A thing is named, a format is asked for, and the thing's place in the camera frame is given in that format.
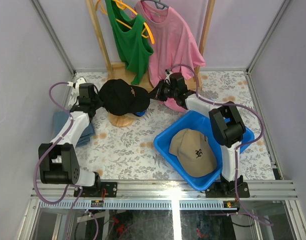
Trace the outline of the blue baseball cap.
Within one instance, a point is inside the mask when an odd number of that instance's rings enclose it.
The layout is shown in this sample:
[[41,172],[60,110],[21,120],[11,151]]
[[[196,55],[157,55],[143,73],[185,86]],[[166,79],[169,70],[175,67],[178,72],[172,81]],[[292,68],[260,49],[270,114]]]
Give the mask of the blue baseball cap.
[[133,113],[132,115],[134,116],[134,117],[136,117],[136,118],[140,118],[140,117],[142,117],[142,116],[144,116],[146,114],[146,110],[144,110],[144,111],[141,111],[141,112],[136,112],[136,113]]

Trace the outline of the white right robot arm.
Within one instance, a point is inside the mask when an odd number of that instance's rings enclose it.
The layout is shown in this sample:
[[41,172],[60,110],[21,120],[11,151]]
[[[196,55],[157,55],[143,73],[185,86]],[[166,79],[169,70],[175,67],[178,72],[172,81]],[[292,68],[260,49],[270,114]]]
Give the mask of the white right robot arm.
[[[238,112],[238,104],[215,103],[188,90],[180,72],[165,70],[166,78],[160,80],[153,89],[155,99],[165,101],[174,98],[177,105],[187,113],[154,139],[155,149],[170,163],[177,173],[195,190],[213,190],[218,195],[232,197],[243,185],[243,176],[236,173],[240,153],[254,140],[254,134],[245,127]],[[185,127],[199,130],[210,138],[217,167],[211,173],[201,177],[189,176],[179,160],[166,151],[171,138]]]

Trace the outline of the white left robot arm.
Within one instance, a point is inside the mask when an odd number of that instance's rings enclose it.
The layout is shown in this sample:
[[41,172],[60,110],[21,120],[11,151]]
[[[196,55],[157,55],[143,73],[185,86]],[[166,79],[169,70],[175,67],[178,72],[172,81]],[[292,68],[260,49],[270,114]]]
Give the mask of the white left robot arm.
[[102,193],[99,174],[80,168],[75,149],[103,102],[97,87],[83,77],[67,85],[78,91],[77,102],[69,111],[64,111],[68,119],[56,137],[38,148],[40,180],[44,184],[85,187],[87,194],[97,197]]

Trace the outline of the folded blue denim cloth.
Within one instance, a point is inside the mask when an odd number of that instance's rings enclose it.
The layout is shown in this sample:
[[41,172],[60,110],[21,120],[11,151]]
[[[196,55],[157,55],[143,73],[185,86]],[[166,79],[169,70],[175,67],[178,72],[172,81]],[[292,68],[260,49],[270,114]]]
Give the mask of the folded blue denim cloth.
[[[68,120],[67,113],[63,111],[55,112],[53,115],[53,123],[54,123],[54,133],[57,135]],[[87,145],[90,142],[90,138],[95,135],[95,129],[93,123],[90,123],[82,132],[76,147],[82,147]]]

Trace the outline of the wooden hat stand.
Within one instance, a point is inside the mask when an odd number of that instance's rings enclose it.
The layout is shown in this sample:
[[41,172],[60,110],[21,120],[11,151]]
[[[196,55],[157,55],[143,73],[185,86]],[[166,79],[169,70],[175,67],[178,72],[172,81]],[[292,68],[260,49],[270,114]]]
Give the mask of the wooden hat stand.
[[130,118],[128,116],[125,115],[117,116],[111,113],[108,114],[108,119],[114,127],[118,128],[128,127],[135,121],[135,119]]

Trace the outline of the blue plastic bin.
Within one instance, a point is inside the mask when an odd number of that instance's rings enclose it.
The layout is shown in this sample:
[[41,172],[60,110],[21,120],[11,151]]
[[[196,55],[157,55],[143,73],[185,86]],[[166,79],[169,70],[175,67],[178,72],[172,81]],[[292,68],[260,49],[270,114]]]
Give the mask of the blue plastic bin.
[[[217,160],[217,168],[214,171],[202,177],[190,176],[181,166],[177,157],[169,153],[172,138],[182,129],[199,131],[208,138],[210,148],[212,149]],[[213,137],[209,118],[202,114],[195,111],[187,112],[180,119],[155,137],[154,146],[155,149],[163,156],[163,158],[165,158],[168,163],[178,172],[178,174],[197,191],[206,190],[220,177],[223,168],[222,146],[219,145]]]

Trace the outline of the pink t-shirt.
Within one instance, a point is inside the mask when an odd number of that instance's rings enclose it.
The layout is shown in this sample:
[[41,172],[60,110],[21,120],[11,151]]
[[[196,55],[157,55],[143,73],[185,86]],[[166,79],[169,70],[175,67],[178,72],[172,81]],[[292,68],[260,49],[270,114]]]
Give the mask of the pink t-shirt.
[[165,79],[165,70],[178,64],[194,69],[204,67],[196,40],[185,20],[172,8],[156,9],[145,1],[136,3],[134,10],[145,18],[155,43],[149,58],[149,78],[156,87]]

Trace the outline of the green tank top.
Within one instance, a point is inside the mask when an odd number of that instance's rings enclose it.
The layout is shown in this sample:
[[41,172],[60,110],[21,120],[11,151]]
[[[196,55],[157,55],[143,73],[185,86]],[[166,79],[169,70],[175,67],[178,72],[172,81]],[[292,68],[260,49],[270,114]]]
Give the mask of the green tank top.
[[154,53],[149,39],[141,35],[146,19],[140,14],[129,17],[130,21],[126,22],[132,27],[129,29],[116,21],[117,18],[125,20],[122,14],[126,13],[120,10],[113,0],[108,0],[105,4],[119,57],[125,63],[125,69],[135,73],[131,83],[138,85],[147,72],[149,58]]

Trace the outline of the grey clothes hanger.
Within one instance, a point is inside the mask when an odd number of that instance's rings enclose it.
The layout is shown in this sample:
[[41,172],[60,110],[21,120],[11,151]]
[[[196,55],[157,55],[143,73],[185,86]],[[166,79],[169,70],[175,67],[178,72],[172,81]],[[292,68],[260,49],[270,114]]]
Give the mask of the grey clothes hanger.
[[142,2],[144,1],[153,2],[155,4],[155,7],[159,10],[167,9],[169,7],[168,5],[163,3],[161,0],[142,0]]

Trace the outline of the yellow clothes hanger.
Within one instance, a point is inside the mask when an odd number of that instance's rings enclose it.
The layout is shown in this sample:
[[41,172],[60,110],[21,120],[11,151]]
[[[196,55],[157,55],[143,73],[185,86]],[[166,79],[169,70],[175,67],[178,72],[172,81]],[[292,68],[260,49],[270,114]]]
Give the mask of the yellow clothes hanger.
[[[136,17],[138,16],[138,13],[133,9],[131,8],[130,6],[128,6],[127,4],[125,4],[123,1],[121,0],[114,0],[113,2],[116,3],[116,6],[121,10],[121,11],[124,11],[126,9],[130,10],[133,15]],[[98,0],[95,4],[95,10],[100,10],[102,13],[104,13],[105,15],[108,15],[108,12],[107,10],[104,8],[104,5],[102,3],[101,0]],[[120,20],[119,18],[116,19],[117,22],[119,22],[120,24],[124,25],[125,27],[129,28],[129,29],[132,29],[132,27],[130,25],[128,25],[126,22],[129,22],[130,21],[130,18],[127,14],[123,13],[122,14],[123,17],[125,18],[125,20]],[[146,38],[146,39],[150,39],[151,40],[151,43],[154,44],[155,43],[155,39],[153,37],[153,33],[150,29],[150,27],[148,26],[148,24],[146,23],[146,21],[144,20],[144,23],[143,23],[144,27],[143,27],[143,30],[142,30],[142,37],[143,38]]]

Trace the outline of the aluminium mounting rail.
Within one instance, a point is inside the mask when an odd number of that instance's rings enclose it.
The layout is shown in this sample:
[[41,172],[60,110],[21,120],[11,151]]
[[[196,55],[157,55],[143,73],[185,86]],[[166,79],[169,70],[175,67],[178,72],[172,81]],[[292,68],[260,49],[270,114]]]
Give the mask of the aluminium mounting rail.
[[[238,192],[244,205],[255,202],[279,203],[298,200],[294,184],[290,180],[247,180],[247,186],[241,187]],[[80,196],[75,197],[76,190],[69,187],[63,200],[60,198],[63,185],[45,185],[38,183],[42,195],[51,204],[43,203],[33,192],[30,196],[29,206],[50,209],[99,209],[99,210],[215,210],[235,211],[238,202],[234,194],[224,196],[215,192],[215,187],[205,191],[192,189],[183,180],[152,181],[152,180],[121,180],[108,181],[109,189],[106,196]]]

